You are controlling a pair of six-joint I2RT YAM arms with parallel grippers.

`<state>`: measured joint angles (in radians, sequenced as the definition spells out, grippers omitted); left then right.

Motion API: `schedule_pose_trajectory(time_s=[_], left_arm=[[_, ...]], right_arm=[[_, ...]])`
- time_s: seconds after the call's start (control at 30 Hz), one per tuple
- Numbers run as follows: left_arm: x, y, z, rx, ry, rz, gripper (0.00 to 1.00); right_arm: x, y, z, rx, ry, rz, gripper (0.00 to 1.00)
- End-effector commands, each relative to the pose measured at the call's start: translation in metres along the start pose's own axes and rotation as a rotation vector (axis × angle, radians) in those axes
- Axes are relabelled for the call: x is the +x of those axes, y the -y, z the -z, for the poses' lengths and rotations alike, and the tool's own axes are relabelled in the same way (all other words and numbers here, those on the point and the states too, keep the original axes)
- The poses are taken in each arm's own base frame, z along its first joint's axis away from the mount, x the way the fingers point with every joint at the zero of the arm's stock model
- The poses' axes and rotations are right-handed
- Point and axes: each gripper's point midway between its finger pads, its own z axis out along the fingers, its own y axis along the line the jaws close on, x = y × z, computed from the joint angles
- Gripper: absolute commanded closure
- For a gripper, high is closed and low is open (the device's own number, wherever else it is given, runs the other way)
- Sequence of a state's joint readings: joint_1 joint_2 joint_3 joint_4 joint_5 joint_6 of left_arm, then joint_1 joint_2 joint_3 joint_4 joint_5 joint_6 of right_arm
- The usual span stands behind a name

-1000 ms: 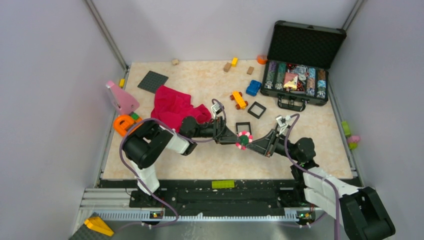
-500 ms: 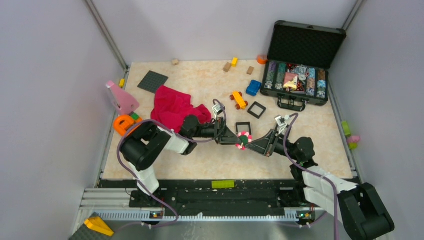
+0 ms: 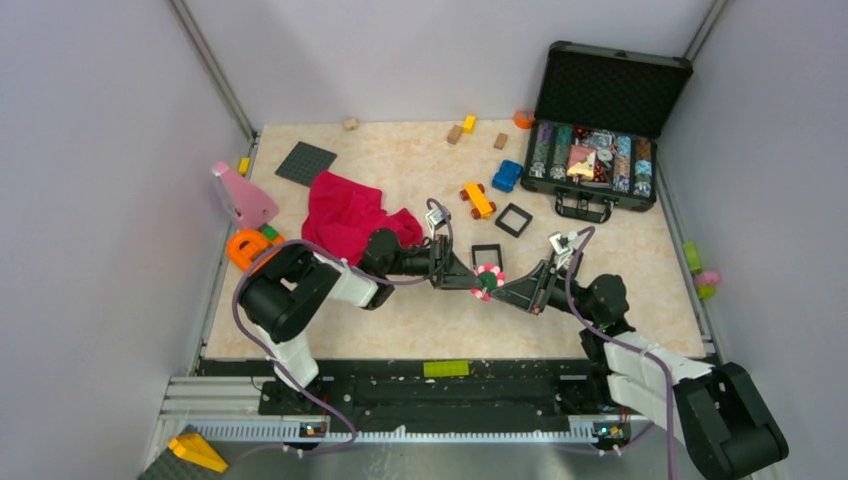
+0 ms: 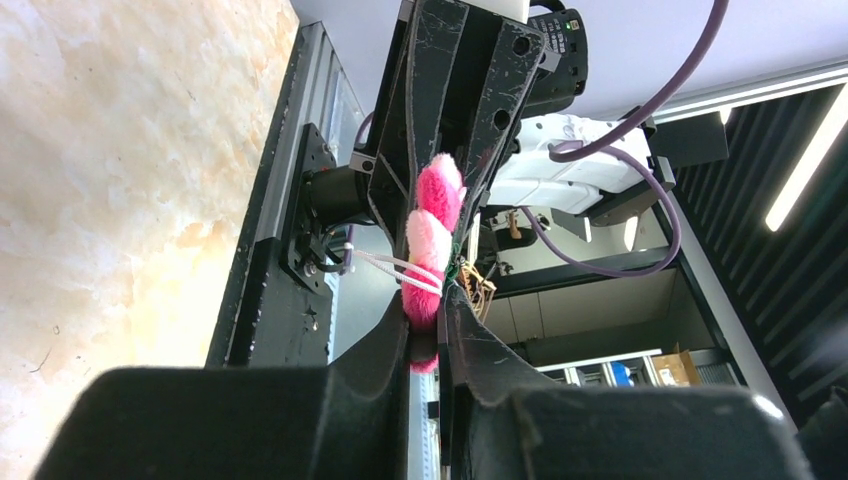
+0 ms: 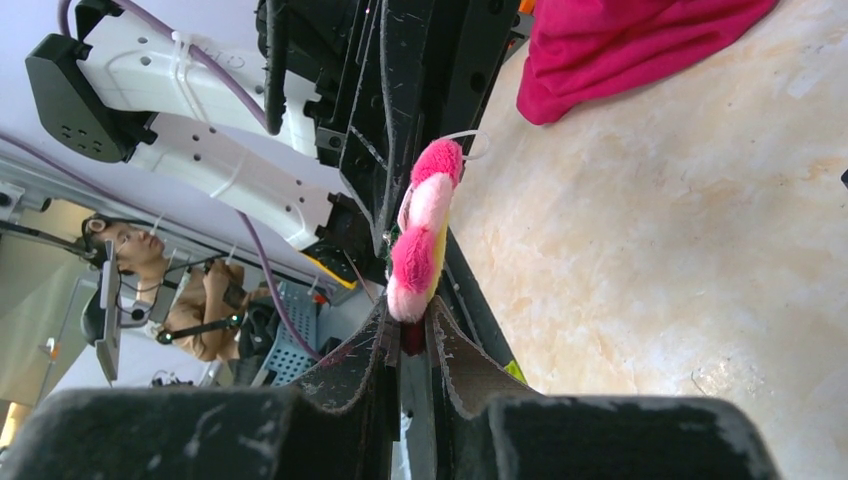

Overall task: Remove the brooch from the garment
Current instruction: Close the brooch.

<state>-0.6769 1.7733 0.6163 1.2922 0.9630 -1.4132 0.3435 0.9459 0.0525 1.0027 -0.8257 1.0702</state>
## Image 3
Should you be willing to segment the pink flower brooch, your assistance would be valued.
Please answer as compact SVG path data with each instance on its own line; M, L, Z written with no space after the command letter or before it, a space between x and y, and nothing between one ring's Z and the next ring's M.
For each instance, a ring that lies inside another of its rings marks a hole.
M505 274L497 264L481 264L473 272L480 285L472 288L471 293L482 301L489 301L492 292L505 285Z

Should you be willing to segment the magenta garment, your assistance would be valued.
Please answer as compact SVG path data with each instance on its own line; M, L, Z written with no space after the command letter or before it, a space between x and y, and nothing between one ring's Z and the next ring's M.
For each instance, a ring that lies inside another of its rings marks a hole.
M388 213L382 196L379 189L321 172L310 188L301 237L352 265L361 261L370 235L379 229L394 232L403 247L420 243L424 234L418 220L406 208Z

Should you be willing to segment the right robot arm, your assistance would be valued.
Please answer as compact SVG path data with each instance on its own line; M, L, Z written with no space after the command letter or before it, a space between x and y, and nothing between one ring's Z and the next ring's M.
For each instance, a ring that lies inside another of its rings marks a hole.
M786 459L786 437L749 373L651 342L626 321L626 294L619 275L581 286L546 262L489 293L531 314L552 307L583 323L581 344L593 368L589 404L600 412L620 405L650 418L685 447L703 477L741 479Z

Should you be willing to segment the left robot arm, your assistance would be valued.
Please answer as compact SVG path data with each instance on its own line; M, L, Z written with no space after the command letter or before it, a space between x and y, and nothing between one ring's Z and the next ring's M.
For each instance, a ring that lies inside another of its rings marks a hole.
M404 247L396 233L378 229L368 238L358 266L352 267L305 240L289 241L263 260L235 294L237 305L259 328L260 344L270 350L275 376L285 385L283 401L297 413L319 404L319 373L305 329L327 300L363 310L381 307L407 276L408 283L429 282L441 290L472 290L483 281L453 252L448 235Z

